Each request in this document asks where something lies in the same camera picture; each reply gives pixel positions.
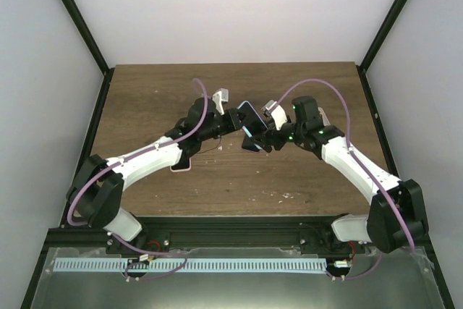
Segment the left black table edge rail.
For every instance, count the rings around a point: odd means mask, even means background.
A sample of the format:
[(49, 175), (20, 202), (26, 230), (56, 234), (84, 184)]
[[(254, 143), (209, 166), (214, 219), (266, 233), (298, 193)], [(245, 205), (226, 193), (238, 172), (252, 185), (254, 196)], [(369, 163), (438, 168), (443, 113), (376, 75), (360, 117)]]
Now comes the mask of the left black table edge rail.
[(99, 90), (99, 93), (98, 93), (98, 96), (97, 96), (97, 99), (96, 99), (96, 103), (95, 103), (95, 106), (94, 106), (94, 109), (93, 109), (93, 113), (92, 113), (92, 116), (90, 118), (90, 124), (88, 126), (88, 130), (87, 130), (86, 135), (85, 135), (84, 143), (82, 145), (82, 150), (80, 152), (80, 156), (79, 156), (78, 161), (77, 161), (77, 167), (76, 167), (76, 170), (75, 170), (75, 174), (74, 174), (74, 176), (72, 178), (71, 186), (68, 189), (68, 191), (66, 193), (66, 196), (65, 196), (66, 203), (65, 203), (64, 210), (63, 210), (63, 213), (62, 213), (62, 216), (61, 216), (61, 221), (59, 223), (60, 228), (67, 228), (67, 225), (68, 225), (68, 223), (67, 223), (67, 213), (68, 213), (68, 210), (69, 210), (69, 207), (70, 207), (70, 202), (68, 201), (69, 194), (72, 192), (74, 180), (75, 180), (78, 172), (80, 171), (85, 159), (90, 156), (90, 152), (91, 152), (91, 150), (93, 148), (93, 144), (94, 144), (96, 133), (97, 133), (97, 130), (98, 130), (98, 126), (99, 126), (99, 123), (100, 123), (100, 120), (101, 120), (101, 115), (102, 115), (102, 112), (103, 112), (104, 104), (106, 102), (107, 95), (109, 93), (109, 89), (110, 89), (110, 85), (111, 85), (111, 81), (112, 81), (112, 78), (114, 76), (114, 71), (115, 71), (115, 68), (112, 67), (103, 76), (103, 81), (101, 83), (101, 88)]

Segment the right black frame post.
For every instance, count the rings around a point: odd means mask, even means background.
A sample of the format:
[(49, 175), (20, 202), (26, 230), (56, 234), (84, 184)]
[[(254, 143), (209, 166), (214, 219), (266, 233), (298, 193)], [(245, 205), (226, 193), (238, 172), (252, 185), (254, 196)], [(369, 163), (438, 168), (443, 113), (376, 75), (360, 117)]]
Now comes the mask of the right black frame post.
[(393, 28), (395, 22), (399, 18), (399, 15), (402, 13), (403, 8), (407, 4), (408, 0), (394, 0), (390, 6), (386, 16), (384, 17), (381, 26), (379, 27), (375, 37), (370, 44), (359, 68), (362, 71), (368, 71), (374, 59), (376, 58), (378, 52), (381, 49), (381, 46), (384, 44), (388, 34)]

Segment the phone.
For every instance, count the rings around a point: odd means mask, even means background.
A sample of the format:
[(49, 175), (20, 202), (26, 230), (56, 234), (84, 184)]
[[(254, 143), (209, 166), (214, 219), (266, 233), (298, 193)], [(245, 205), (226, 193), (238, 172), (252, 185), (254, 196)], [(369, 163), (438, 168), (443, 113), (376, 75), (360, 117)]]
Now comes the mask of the phone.
[(238, 106), (238, 110), (245, 115), (242, 126), (242, 130), (245, 133), (245, 137), (242, 141), (242, 149), (258, 153), (261, 147), (254, 144), (250, 138), (267, 130), (267, 124), (249, 101), (241, 102)]
[(189, 170), (191, 170), (190, 158), (180, 159), (180, 161), (177, 164), (170, 166), (171, 172), (187, 172)]

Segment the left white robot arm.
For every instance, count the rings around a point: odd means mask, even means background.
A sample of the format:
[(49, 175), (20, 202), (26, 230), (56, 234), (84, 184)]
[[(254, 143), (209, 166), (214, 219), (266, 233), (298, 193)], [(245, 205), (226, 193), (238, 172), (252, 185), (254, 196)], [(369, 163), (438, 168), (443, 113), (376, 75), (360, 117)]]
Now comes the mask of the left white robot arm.
[(139, 220), (121, 207), (124, 191), (159, 170), (190, 169), (203, 142), (242, 129), (245, 118), (240, 109), (222, 110), (212, 99), (199, 98), (187, 116), (153, 143), (117, 157), (87, 158), (67, 193), (68, 224), (104, 229), (122, 239), (129, 252), (141, 253), (148, 236)]

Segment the beige phone case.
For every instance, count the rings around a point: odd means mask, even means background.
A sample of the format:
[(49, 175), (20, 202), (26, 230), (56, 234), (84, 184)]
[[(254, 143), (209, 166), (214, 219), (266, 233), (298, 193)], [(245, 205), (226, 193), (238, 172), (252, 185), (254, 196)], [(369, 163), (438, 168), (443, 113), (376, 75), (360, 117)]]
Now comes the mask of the beige phone case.
[(321, 119), (322, 119), (323, 126), (324, 126), (324, 127), (329, 126), (331, 123), (329, 122), (328, 117), (327, 117), (325, 111), (323, 110), (323, 108), (318, 107), (318, 112), (319, 112), (320, 117), (321, 117)]

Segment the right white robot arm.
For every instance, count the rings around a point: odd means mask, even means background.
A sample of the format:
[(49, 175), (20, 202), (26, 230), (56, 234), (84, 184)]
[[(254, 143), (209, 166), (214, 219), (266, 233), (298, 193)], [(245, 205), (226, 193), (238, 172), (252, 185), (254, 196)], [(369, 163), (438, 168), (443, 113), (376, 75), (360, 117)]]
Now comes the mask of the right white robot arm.
[(267, 153), (287, 143), (314, 153), (348, 179), (370, 206), (366, 215), (347, 214), (332, 222), (321, 235), (326, 251), (338, 253), (347, 242), (366, 242), (390, 253), (428, 234), (422, 189), (416, 181), (388, 173), (348, 144), (347, 136), (329, 123), (313, 97), (293, 99), (292, 109), (294, 120), (275, 101), (264, 106), (263, 116), (250, 103), (242, 103), (247, 140)]

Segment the left black frame post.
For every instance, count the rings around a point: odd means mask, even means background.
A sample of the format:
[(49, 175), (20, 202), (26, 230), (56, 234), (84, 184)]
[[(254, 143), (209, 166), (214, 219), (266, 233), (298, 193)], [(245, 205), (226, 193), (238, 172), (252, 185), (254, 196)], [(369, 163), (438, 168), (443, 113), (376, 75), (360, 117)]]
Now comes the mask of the left black frame post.
[(99, 49), (98, 44), (96, 43), (95, 38), (93, 37), (90, 28), (88, 27), (75, 0), (61, 0), (61, 2), (64, 5), (69, 17), (73, 21), (78, 33), (80, 34), (80, 37), (83, 39), (99, 70), (103, 75), (107, 75), (110, 71), (110, 68), (104, 59), (103, 54)]

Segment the black frame post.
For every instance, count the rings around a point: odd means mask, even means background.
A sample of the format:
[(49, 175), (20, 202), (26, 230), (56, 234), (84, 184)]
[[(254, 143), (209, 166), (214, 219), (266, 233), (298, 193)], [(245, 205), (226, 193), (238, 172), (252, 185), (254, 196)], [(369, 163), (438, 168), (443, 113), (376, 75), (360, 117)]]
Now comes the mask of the black frame post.
[(98, 44), (96, 43), (95, 38), (93, 37), (90, 28), (88, 27), (75, 0), (61, 0), (61, 2), (64, 5), (69, 17), (73, 21), (78, 33), (80, 34), (80, 37), (83, 39), (99, 70), (103, 75), (107, 75), (110, 71), (110, 68), (104, 59), (103, 54), (99, 49)]
[(399, 15), (402, 13), (403, 8), (407, 4), (408, 0), (394, 0), (390, 6), (386, 16), (384, 17), (381, 26), (379, 27), (375, 37), (370, 44), (359, 68), (362, 71), (368, 71), (374, 59), (376, 58), (378, 52), (381, 49), (381, 46), (384, 44), (388, 34), (393, 28), (395, 22), (399, 18)]

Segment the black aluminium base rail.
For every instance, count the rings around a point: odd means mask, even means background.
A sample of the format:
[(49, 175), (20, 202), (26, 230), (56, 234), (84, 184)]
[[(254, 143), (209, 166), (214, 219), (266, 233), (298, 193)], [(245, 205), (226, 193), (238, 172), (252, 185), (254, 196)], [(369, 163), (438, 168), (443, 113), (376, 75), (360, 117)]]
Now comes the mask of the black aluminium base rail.
[[(348, 242), (338, 241), (331, 223), (347, 216), (207, 216), (138, 217), (143, 231), (132, 245), (144, 250), (168, 252), (204, 247), (295, 248), (302, 254), (325, 257), (347, 256)], [(426, 240), (426, 220), (407, 221), (419, 245)], [(135, 251), (102, 229), (69, 227), (49, 229), (45, 247), (105, 247), (109, 254), (135, 255)]]

